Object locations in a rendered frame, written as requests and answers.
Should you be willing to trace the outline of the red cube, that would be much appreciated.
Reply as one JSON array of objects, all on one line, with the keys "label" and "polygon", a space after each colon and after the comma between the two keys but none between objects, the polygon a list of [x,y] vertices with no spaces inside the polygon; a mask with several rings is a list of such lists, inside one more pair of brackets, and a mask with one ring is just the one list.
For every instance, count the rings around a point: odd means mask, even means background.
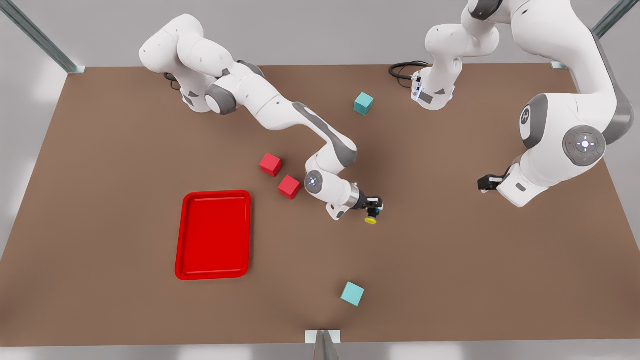
[{"label": "red cube", "polygon": [[259,167],[263,173],[266,173],[271,177],[276,177],[282,168],[282,160],[268,152],[260,161]]},{"label": "red cube", "polygon": [[290,175],[286,175],[278,185],[278,191],[287,199],[293,200],[301,189],[301,183]]}]

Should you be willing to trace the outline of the teal cube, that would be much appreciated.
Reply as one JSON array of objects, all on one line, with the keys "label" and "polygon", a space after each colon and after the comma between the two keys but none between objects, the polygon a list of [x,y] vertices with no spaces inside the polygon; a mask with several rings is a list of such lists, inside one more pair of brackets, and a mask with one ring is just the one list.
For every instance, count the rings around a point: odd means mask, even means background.
[{"label": "teal cube", "polygon": [[365,289],[359,285],[347,281],[340,296],[340,300],[357,307],[361,303],[364,292]]},{"label": "teal cube", "polygon": [[374,98],[365,92],[361,92],[353,103],[353,109],[358,114],[366,116],[370,112],[374,103]]}]

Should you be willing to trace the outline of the red rectangular tray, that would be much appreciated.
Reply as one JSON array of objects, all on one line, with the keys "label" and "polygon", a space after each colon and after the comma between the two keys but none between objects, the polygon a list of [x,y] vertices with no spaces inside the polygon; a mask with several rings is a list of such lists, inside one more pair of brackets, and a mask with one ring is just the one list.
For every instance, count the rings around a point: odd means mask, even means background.
[{"label": "red rectangular tray", "polygon": [[183,199],[174,274],[181,281],[244,276],[250,263],[251,196],[201,191]]}]

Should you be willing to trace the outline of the silver frame post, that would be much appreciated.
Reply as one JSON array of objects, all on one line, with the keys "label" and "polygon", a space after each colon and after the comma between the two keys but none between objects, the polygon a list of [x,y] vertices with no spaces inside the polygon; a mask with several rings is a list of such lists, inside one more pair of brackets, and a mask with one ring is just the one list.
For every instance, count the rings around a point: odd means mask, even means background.
[{"label": "silver frame post", "polygon": [[335,346],[341,343],[340,330],[306,330],[305,343],[314,343],[313,360],[340,360]]},{"label": "silver frame post", "polygon": [[640,14],[640,0],[570,0],[579,18],[600,39],[618,26],[624,17]]},{"label": "silver frame post", "polygon": [[12,0],[0,0],[0,12],[23,31],[41,50],[69,75],[82,75],[86,66],[75,64],[53,41],[36,26]]}]

